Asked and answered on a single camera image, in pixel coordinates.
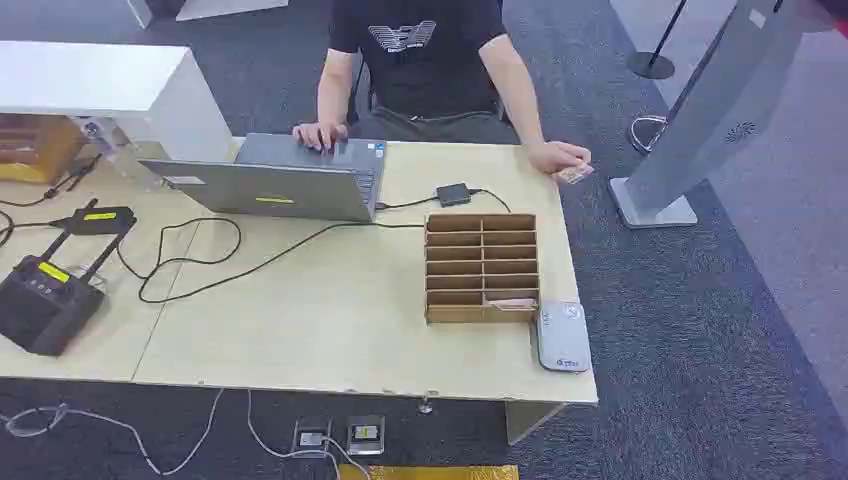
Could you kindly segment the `person's right hand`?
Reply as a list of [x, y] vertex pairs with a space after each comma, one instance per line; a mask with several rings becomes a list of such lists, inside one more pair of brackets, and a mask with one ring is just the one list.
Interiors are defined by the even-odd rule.
[[302, 123], [293, 128], [292, 136], [307, 148], [329, 153], [334, 150], [338, 141], [347, 138], [348, 128], [344, 123]]

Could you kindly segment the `person's left hand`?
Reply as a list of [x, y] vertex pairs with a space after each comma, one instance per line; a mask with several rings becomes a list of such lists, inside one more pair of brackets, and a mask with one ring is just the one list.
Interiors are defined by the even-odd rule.
[[560, 141], [524, 144], [523, 150], [530, 164], [544, 174], [557, 174], [567, 168], [584, 167], [591, 163], [588, 149]]

